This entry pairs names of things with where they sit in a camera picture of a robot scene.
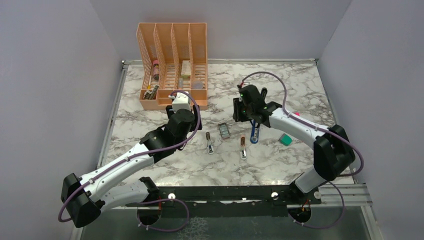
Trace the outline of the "blue stapler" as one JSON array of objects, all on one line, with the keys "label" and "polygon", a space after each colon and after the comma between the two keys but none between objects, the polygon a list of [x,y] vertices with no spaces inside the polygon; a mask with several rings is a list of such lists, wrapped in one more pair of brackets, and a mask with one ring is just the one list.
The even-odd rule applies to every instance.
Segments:
[{"label": "blue stapler", "polygon": [[[261,89],[260,94],[261,94],[261,96],[262,96],[262,98],[264,100],[265,100],[265,98],[267,96],[267,93],[268,93],[267,88],[266,87],[263,87]],[[250,142],[252,144],[257,144],[258,141],[259,141],[260,124],[257,123],[255,120],[251,120],[250,123],[251,123],[251,126],[252,126],[252,128],[251,128],[251,135],[250,135]]]}]

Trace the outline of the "small white stapler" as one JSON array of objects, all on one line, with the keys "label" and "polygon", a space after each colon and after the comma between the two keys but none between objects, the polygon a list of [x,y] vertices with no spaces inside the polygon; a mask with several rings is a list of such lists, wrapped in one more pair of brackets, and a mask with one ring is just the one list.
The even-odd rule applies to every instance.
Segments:
[{"label": "small white stapler", "polygon": [[207,131],[205,133],[205,137],[206,137],[206,149],[208,154],[212,155],[215,151],[214,151],[214,147],[213,147],[213,142],[211,139],[211,134],[209,131]]}]

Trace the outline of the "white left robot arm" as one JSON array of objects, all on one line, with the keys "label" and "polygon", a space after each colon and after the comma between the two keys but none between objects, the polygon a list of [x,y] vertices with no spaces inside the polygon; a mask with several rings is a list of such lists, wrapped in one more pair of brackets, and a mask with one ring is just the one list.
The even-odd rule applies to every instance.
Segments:
[{"label": "white left robot arm", "polygon": [[180,150],[201,128],[200,108],[197,104],[192,108],[177,110],[166,124],[148,132],[103,168],[83,176],[67,175],[62,182],[58,221],[72,221],[77,228],[87,226],[106,209],[106,195],[119,182]]}]

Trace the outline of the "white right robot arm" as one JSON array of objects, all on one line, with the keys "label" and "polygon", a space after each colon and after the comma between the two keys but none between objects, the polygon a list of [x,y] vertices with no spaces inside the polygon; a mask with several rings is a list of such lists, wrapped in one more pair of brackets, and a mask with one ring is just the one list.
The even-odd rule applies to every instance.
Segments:
[{"label": "white right robot arm", "polygon": [[233,98],[233,119],[235,122],[253,120],[280,130],[313,150],[313,166],[289,185],[289,199],[296,204],[306,200],[316,187],[339,177],[356,158],[343,127],[313,123],[287,111],[277,102],[266,103],[254,85],[240,88],[239,97]]}]

